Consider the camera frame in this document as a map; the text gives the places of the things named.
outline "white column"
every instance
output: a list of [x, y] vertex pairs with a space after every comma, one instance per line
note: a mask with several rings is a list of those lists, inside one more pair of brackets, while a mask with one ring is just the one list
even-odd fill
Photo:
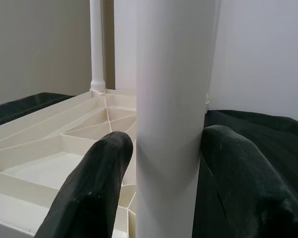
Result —
[[104, 90], [101, 0], [90, 0], [91, 90]]
[[191, 238], [214, 0], [138, 0], [137, 237]]

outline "wall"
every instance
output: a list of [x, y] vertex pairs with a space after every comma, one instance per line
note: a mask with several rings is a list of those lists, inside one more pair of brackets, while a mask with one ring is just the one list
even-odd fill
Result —
[[136, 91], [137, 0], [114, 0], [115, 86]]
[[0, 104], [90, 81], [89, 0], [0, 0]]
[[298, 119], [298, 0], [222, 0], [210, 101]]

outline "white vertical pipe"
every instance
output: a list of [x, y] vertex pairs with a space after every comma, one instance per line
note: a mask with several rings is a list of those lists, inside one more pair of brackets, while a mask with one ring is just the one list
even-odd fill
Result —
[[104, 90], [101, 0], [90, 0], [91, 90]]
[[214, 0], [138, 0], [139, 238], [192, 236]]

